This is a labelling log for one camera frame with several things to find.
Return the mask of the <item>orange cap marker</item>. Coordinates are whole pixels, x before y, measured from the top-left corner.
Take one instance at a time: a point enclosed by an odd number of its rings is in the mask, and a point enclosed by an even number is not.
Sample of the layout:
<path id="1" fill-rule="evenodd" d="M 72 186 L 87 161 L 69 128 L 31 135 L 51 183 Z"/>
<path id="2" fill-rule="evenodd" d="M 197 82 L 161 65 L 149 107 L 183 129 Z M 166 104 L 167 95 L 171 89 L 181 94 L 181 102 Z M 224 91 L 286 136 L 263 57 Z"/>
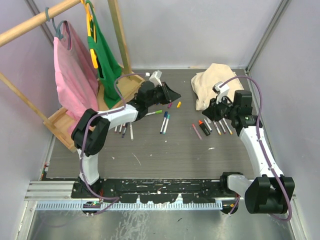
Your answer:
<path id="1" fill-rule="evenodd" d="M 217 133 L 219 135 L 222 135 L 222 133 L 221 133 L 221 131 L 220 131 L 220 129 L 219 129 L 219 127 L 218 127 L 218 125 L 217 125 L 217 123 L 215 121 L 213 121 L 213 125 L 214 125 L 214 128 L 216 129 Z"/>

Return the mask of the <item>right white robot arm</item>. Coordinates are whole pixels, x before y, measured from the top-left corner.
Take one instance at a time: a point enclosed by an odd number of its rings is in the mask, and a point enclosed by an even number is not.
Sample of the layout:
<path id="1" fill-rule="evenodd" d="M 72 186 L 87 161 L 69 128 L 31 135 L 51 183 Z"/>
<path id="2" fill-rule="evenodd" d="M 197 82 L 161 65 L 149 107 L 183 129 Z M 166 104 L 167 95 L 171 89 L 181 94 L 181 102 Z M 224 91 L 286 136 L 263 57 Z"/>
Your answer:
<path id="1" fill-rule="evenodd" d="M 251 214 L 292 215 L 291 198 L 295 189 L 292 177 L 284 176 L 267 146 L 263 125 L 254 115 L 252 93 L 236 90 L 230 100 L 227 91 L 217 91 L 203 115 L 211 121 L 231 121 L 237 136 L 243 142 L 249 156 L 255 179 L 250 181 L 243 174 L 224 172 L 219 191 L 225 197 L 234 193 L 244 198 Z"/>

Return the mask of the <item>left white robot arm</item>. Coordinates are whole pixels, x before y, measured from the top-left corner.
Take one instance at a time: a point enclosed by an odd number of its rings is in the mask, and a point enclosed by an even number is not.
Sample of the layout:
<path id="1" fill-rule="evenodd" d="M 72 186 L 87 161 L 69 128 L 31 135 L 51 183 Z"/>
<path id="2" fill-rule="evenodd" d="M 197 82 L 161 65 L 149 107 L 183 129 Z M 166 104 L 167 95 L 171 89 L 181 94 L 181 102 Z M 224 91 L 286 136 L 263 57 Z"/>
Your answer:
<path id="1" fill-rule="evenodd" d="M 98 155 L 104 147 L 108 131 L 126 123 L 142 119 L 149 107 L 166 105 L 178 100 L 181 95 L 163 82 L 155 86 L 152 82 L 144 82 L 134 97 L 125 106 L 108 111 L 87 109 L 71 134 L 80 159 L 80 179 L 85 182 L 82 192 L 88 198 L 95 198 L 100 193 L 98 171 Z"/>

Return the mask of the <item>pink pen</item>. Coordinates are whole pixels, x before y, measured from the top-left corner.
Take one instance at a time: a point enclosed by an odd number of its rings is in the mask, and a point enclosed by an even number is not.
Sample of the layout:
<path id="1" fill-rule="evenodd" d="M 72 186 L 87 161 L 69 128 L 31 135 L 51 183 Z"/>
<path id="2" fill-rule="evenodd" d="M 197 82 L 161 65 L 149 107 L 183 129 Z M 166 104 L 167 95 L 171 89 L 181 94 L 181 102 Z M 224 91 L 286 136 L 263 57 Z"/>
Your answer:
<path id="1" fill-rule="evenodd" d="M 196 135 L 198 136 L 198 138 L 199 138 L 200 140 L 202 140 L 203 138 L 202 138 L 201 134 L 199 133 L 199 131 L 197 130 L 197 127 L 196 127 L 196 125 L 195 125 L 194 123 L 192 123 L 192 127 L 193 127 Z"/>

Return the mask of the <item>orange black highlighter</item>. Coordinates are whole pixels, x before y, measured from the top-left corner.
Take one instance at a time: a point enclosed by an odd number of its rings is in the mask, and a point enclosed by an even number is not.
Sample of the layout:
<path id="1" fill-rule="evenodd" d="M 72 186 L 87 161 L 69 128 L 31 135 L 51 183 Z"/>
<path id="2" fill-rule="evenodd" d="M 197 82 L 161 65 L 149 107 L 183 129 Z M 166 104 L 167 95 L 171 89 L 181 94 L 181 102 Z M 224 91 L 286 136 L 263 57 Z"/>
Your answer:
<path id="1" fill-rule="evenodd" d="M 207 128 L 206 124 L 203 121 L 199 120 L 198 124 L 206 136 L 209 136 L 211 134 L 210 130 Z"/>

